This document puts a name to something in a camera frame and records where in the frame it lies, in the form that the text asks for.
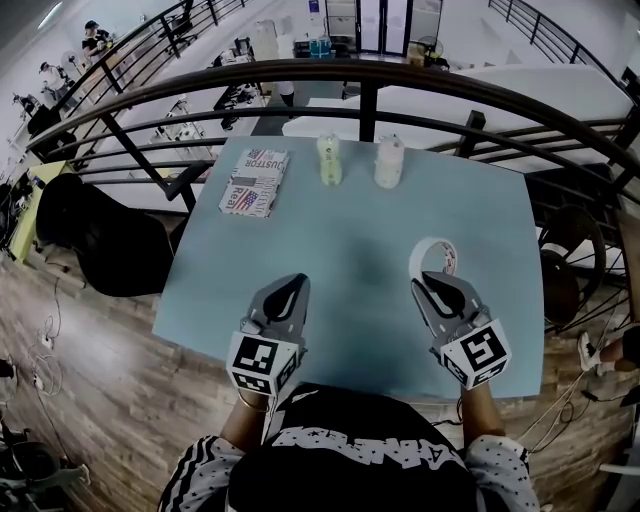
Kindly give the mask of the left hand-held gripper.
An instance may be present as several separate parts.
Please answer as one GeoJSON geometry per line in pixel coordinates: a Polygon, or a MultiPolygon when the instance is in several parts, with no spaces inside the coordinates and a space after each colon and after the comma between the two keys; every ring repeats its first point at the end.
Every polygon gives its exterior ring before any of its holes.
{"type": "Polygon", "coordinates": [[[300,366],[310,298],[306,274],[281,277],[259,289],[247,318],[232,334],[226,370],[234,386],[277,396],[300,366]]]}

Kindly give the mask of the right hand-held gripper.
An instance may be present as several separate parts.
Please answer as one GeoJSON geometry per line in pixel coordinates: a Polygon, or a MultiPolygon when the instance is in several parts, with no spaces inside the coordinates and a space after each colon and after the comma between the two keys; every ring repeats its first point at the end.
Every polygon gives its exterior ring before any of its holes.
{"type": "Polygon", "coordinates": [[[444,272],[423,272],[411,279],[411,292],[434,343],[446,343],[435,350],[439,364],[462,388],[474,389],[505,371],[512,353],[499,319],[452,341],[455,328],[472,324],[487,311],[470,282],[444,272]]]}

